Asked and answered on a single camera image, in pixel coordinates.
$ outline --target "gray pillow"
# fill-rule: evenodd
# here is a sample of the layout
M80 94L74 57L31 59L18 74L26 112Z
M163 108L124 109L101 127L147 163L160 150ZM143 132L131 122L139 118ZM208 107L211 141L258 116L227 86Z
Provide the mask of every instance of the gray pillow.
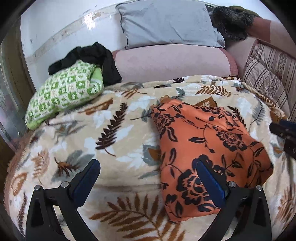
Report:
M126 49L161 44L225 47L206 6L195 0L138 0L120 3Z

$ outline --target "floral blanket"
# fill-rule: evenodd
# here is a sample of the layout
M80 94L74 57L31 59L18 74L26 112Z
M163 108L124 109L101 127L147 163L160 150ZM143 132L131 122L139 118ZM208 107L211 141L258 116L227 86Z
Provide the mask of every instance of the floral blanket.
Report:
M286 116L245 83L208 75L108 86L87 105L61 112L44 123L34 132L21 158L13 159L8 169L5 205L19 231L25 235L36 184L58 187L96 158L101 174L78 211L98 240L198 240L215 215L172 224L164 210L159 133L150 107L165 98L196 106L224 107L237 116L254 139L262 142L274 166L263 187L272 237L276 239L296 213L296 162L283 152L283 140L269 131L272 121ZM66 237L74 240L60 210L55 211ZM234 220L225 239L235 225Z

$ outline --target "wall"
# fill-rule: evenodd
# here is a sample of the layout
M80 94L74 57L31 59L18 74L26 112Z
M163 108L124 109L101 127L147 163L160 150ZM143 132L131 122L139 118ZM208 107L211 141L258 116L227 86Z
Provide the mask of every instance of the wall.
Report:
M115 5L125 0L37 0L21 17L24 56L36 89L48 77L48 66L76 46L98 41L111 51L126 38ZM240 5L278 21L259 0L208 0L215 5Z

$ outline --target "metal screw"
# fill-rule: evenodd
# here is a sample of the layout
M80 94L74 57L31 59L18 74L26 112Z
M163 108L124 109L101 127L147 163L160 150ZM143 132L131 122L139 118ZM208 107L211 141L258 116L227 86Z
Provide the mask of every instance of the metal screw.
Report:
M229 185L230 187L232 187L232 188L235 188L235 187L237 186L237 184L236 184L235 182L233 182L233 181L230 181L230 182L228 183L228 185Z
M263 190L263 187L260 186L260 185L257 185L257 186L256 186L256 189L257 189L258 191L262 191L262 190Z
M69 183L68 183L68 182L63 182L63 183L61 184L61 187L62 187L62 188L66 188L67 186L69 186Z
M36 186L34 187L34 190L35 190L35 191L39 191L39 190L40 190L40 188L41 188L41 186L40 186L40 185L36 185Z

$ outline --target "orange pillow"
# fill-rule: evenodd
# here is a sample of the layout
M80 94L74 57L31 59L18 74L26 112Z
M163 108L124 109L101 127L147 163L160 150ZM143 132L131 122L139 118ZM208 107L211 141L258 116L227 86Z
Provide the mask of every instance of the orange pillow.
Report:
M171 221L217 213L196 173L198 159L240 187L262 185L273 165L260 142L222 107L191 106L173 99L151 112L160 133L161 184Z

